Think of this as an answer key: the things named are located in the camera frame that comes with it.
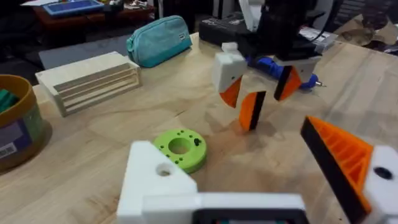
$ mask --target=round container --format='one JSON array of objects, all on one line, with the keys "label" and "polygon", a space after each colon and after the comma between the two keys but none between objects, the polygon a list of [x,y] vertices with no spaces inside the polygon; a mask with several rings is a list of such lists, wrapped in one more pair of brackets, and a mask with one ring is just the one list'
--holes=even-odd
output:
[{"label": "round container", "polygon": [[206,160],[205,139],[189,129],[166,131],[154,145],[188,174],[200,169]]},{"label": "round container", "polygon": [[25,78],[0,75],[0,89],[19,101],[0,113],[0,171],[18,166],[41,150],[44,122],[32,86]]}]

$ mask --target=orange fin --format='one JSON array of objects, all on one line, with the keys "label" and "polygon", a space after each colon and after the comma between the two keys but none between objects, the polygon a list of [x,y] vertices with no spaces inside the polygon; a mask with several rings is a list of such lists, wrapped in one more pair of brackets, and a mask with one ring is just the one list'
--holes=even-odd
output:
[{"label": "orange fin", "polygon": [[296,91],[302,84],[296,68],[293,66],[285,66],[282,75],[278,81],[274,98],[281,101],[289,97]]},{"label": "orange fin", "polygon": [[243,99],[239,122],[245,131],[256,128],[265,97],[266,92],[260,91],[250,93]]},{"label": "orange fin", "polygon": [[373,146],[318,118],[305,118],[301,135],[351,223],[372,208],[363,194]]},{"label": "orange fin", "polygon": [[239,90],[241,89],[242,77],[237,79],[224,93],[220,93],[220,97],[224,102],[232,108],[236,107],[238,101]]}]

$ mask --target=black electronics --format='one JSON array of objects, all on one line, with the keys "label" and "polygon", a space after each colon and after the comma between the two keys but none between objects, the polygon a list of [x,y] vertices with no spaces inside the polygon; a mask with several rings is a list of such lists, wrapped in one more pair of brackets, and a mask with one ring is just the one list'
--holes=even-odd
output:
[{"label": "black electronics", "polygon": [[204,19],[199,23],[201,40],[218,46],[224,42],[238,42],[240,35],[249,33],[242,12],[234,12],[224,19]]}]

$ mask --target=yellow container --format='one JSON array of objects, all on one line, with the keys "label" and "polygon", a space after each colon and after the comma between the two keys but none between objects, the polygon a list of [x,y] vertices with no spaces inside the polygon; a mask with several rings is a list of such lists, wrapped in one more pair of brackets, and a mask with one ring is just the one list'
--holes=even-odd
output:
[{"label": "yellow container", "polygon": [[0,171],[18,166],[36,155],[44,142],[44,122],[32,85],[25,78],[0,75],[0,90],[19,101],[0,113]]}]

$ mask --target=blue tray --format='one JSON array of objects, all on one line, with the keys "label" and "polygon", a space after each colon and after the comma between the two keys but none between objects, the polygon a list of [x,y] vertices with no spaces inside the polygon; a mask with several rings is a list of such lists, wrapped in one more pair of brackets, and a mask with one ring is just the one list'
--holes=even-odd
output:
[{"label": "blue tray", "polygon": [[69,16],[72,14],[82,14],[84,12],[99,11],[104,8],[104,4],[95,0],[79,0],[51,3],[43,8],[52,17]]}]

